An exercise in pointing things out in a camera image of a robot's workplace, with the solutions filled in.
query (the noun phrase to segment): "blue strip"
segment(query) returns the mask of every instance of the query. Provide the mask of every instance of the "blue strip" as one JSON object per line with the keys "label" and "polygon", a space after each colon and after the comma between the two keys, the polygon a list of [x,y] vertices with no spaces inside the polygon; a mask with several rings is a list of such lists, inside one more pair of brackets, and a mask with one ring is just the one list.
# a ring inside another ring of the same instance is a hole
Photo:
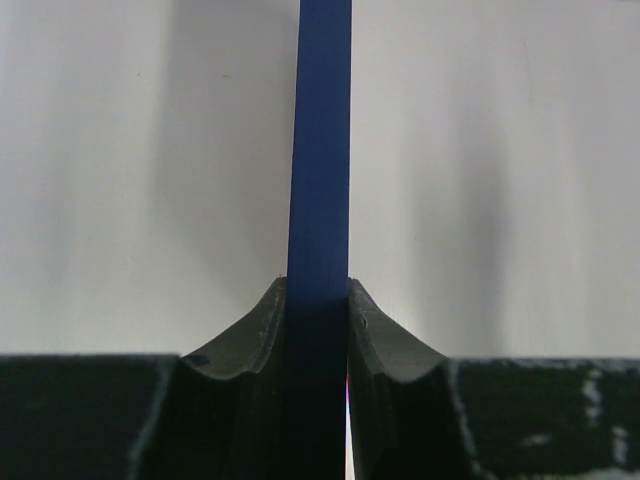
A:
{"label": "blue strip", "polygon": [[285,317],[287,478],[344,478],[351,0],[301,0]]}

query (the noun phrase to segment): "worn surface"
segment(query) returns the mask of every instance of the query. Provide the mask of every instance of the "worn surface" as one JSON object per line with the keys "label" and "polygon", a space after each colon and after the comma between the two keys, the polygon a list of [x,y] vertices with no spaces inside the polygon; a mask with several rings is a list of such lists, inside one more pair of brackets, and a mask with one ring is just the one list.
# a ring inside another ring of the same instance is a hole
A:
{"label": "worn surface", "polygon": [[357,281],[350,309],[357,478],[640,478],[640,362],[446,359]]}
{"label": "worn surface", "polygon": [[284,293],[184,360],[0,359],[0,478],[279,478]]}

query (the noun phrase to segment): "blue plastic strip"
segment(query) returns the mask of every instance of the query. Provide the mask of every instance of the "blue plastic strip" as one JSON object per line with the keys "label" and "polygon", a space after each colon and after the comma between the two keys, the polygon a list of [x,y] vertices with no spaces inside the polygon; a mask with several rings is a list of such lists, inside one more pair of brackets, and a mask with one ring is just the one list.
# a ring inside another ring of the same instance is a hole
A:
{"label": "blue plastic strip", "polygon": [[299,28],[284,458],[290,478],[334,479],[345,454],[351,0],[301,0]]}

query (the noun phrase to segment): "white wall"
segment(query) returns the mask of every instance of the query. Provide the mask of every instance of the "white wall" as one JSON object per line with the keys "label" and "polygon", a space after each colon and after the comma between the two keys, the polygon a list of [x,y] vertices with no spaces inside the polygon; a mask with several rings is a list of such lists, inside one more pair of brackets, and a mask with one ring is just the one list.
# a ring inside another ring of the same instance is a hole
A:
{"label": "white wall", "polygon": [[352,274],[447,354],[640,354],[640,3],[354,16]]}
{"label": "white wall", "polygon": [[[0,0],[0,351],[178,351],[285,273],[297,7]],[[449,354],[637,355],[640,5],[354,0],[351,274]]]}
{"label": "white wall", "polygon": [[187,352],[285,273],[295,18],[0,0],[1,352]]}

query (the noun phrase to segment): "scratch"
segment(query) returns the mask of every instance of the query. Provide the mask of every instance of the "scratch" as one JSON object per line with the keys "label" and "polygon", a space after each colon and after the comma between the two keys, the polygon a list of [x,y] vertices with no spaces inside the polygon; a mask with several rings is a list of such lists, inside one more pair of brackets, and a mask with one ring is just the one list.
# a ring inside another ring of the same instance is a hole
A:
{"label": "scratch", "polygon": [[627,431],[619,426],[615,426],[611,429],[613,434],[613,459],[620,467],[624,467],[627,464],[627,453],[629,452],[629,446],[627,444],[627,438],[629,434]]}
{"label": "scratch", "polygon": [[540,433],[540,434],[531,435],[530,437],[525,438],[520,442],[520,446],[523,448],[531,448],[531,447],[546,445],[549,442],[551,442],[551,436]]}
{"label": "scratch", "polygon": [[529,108],[533,108],[533,82],[531,81],[531,62],[529,61],[529,47],[527,42],[522,40],[522,46],[524,47],[524,59],[527,63],[527,82],[529,84]]}
{"label": "scratch", "polygon": [[473,438],[473,433],[469,428],[467,412],[459,391],[459,365],[458,363],[456,363],[456,361],[449,362],[448,369],[448,382],[449,388],[451,389],[452,393],[452,403],[453,407],[456,410],[456,413],[458,414],[458,428],[460,429],[460,433],[462,434],[462,443],[467,450],[467,453],[471,457],[471,468],[473,470],[473,473],[477,478],[482,478],[484,480],[498,480],[497,477],[492,472],[486,470],[478,460],[478,450],[476,448],[476,442]]}
{"label": "scratch", "polygon": [[592,470],[578,474],[542,474],[542,475],[518,475],[514,480],[639,480],[637,472],[624,472],[617,468],[606,470]]}
{"label": "scratch", "polygon": [[169,388],[169,382],[173,373],[173,366],[170,359],[156,360],[154,365],[156,368],[156,387],[153,397],[151,398],[151,404],[149,405],[148,416],[144,421],[144,425],[138,433],[138,438],[133,442],[133,445],[129,449],[129,462],[131,470],[129,471],[129,478],[138,478],[140,469],[142,468],[142,458],[145,450],[149,447],[149,443],[156,433],[158,418],[162,413],[162,407],[167,398],[167,390]]}
{"label": "scratch", "polygon": [[597,427],[600,414],[602,413],[602,394],[598,390],[598,379],[602,376],[602,372],[598,369],[591,370],[582,387],[582,393],[588,402],[585,414],[589,420],[590,427]]}

